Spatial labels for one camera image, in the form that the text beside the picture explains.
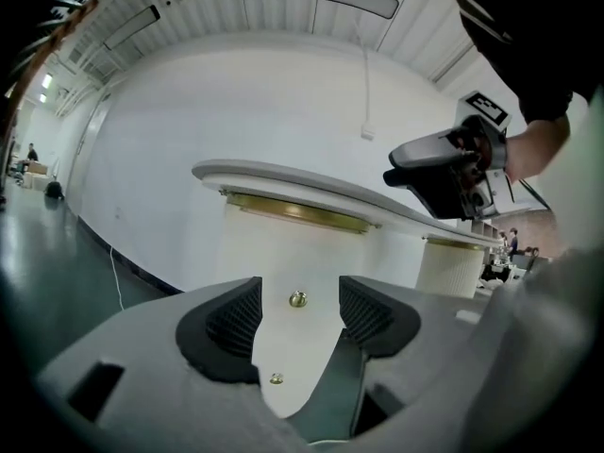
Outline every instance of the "black slot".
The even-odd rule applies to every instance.
[[[361,436],[363,433],[375,428],[388,419],[388,414],[369,395],[365,394],[361,403],[361,411],[357,424],[353,427],[352,437]]]
[[[67,402],[89,421],[96,421],[123,373],[122,366],[98,362],[75,387]]]

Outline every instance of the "gold ring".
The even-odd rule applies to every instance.
[[[466,243],[466,242],[456,242],[454,240],[448,240],[446,238],[428,238],[427,242],[431,243],[433,245],[452,246],[454,248],[464,248],[465,250],[482,251],[486,248],[486,246],[475,245],[475,244]]]
[[[229,193],[226,202],[229,205],[240,207],[243,211],[256,211],[355,233],[364,233],[371,226],[368,222],[354,216],[253,194]]]

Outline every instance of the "white curved shelf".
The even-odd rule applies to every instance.
[[[216,191],[254,194],[338,211],[423,238],[498,246],[497,240],[449,226],[383,194],[329,176],[243,159],[201,161],[192,171],[206,187]]]

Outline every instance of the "green floor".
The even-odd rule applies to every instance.
[[[2,309],[32,374],[120,310],[109,255],[65,202],[8,179],[0,211]],[[165,295],[115,264],[124,306]]]

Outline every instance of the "hanging cable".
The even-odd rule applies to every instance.
[[[359,27],[359,23],[353,19],[352,23],[355,26],[355,31],[357,33],[357,38],[359,39],[359,45],[361,46],[362,56],[365,62],[365,123],[369,124],[371,122],[371,100],[370,100],[370,87],[369,87],[369,56],[367,55],[367,48],[365,47],[365,43],[362,40],[361,36],[361,28]]]
[[[535,189],[532,186],[530,186],[524,179],[520,179],[519,181],[520,181],[520,184],[526,188],[526,190],[532,195],[533,198],[535,198],[539,203],[541,203],[545,207],[546,210],[551,211],[551,208],[546,203],[546,201],[541,197],[540,194],[538,194],[535,191]]]
[[[117,278],[117,273],[115,272],[115,262],[113,261],[113,246],[109,251],[109,257],[111,258],[111,268],[113,268],[113,276],[115,277],[115,286],[117,287],[117,294],[120,297],[120,309],[124,310],[124,302],[122,302],[122,291],[120,290],[120,281]]]
[[[317,445],[343,445],[348,443],[348,440],[318,440],[316,442],[309,443],[309,446]]]

